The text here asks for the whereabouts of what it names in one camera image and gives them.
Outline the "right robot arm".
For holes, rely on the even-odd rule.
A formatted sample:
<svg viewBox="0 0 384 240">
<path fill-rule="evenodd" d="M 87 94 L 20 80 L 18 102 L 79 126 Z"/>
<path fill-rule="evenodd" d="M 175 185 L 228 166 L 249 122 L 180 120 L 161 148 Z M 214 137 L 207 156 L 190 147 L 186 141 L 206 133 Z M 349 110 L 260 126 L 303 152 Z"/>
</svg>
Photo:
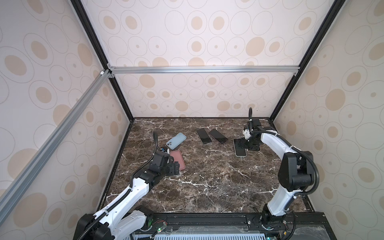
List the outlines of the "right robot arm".
<svg viewBox="0 0 384 240">
<path fill-rule="evenodd" d="M 278 189 L 261 213 L 261 223 L 268 229 L 283 222 L 291 203 L 298 196 L 310 195 L 318 188 L 320 173 L 310 152 L 290 144 L 275 130 L 265 129 L 259 120 L 249 117 L 243 135 L 233 140 L 236 156 L 245 157 L 247 151 L 259 151 L 264 144 L 281 159 Z"/>
</svg>

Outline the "black phone purple edge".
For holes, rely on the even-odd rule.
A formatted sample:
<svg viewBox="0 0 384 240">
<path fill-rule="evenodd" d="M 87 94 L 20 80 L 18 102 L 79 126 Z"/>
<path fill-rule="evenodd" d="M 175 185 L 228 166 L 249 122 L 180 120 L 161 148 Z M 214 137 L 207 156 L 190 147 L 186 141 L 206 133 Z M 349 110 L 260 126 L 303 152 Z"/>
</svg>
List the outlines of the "black phone purple edge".
<svg viewBox="0 0 384 240">
<path fill-rule="evenodd" d="M 228 141 L 228 138 L 221 134 L 217 129 L 212 129 L 209 132 L 209 135 L 213 137 L 220 144 L 225 144 Z"/>
</svg>

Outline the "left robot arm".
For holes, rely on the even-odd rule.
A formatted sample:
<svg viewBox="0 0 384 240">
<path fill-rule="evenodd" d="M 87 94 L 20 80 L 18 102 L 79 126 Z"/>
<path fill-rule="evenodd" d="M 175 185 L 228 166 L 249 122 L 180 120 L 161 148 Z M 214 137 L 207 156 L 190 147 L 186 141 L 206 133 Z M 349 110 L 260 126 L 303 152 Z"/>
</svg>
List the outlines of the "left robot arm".
<svg viewBox="0 0 384 240">
<path fill-rule="evenodd" d="M 166 176 L 180 173 L 180 163 L 166 152 L 155 152 L 133 174 L 130 184 L 110 204 L 94 214 L 83 215 L 74 240 L 123 240 L 144 227 L 147 214 L 128 211 Z"/>
</svg>

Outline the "pink phone case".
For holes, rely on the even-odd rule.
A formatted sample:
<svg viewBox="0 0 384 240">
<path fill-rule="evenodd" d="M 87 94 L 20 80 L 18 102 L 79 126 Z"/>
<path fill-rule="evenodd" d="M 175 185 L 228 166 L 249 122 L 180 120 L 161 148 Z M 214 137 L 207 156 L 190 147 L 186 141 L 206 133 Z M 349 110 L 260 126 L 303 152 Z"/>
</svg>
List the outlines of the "pink phone case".
<svg viewBox="0 0 384 240">
<path fill-rule="evenodd" d="M 174 158 L 174 161 L 179 163 L 180 167 L 179 170 L 182 171 L 186 168 L 185 161 L 183 159 L 182 153 L 180 150 L 177 151 L 171 151 L 170 156 Z"/>
</svg>

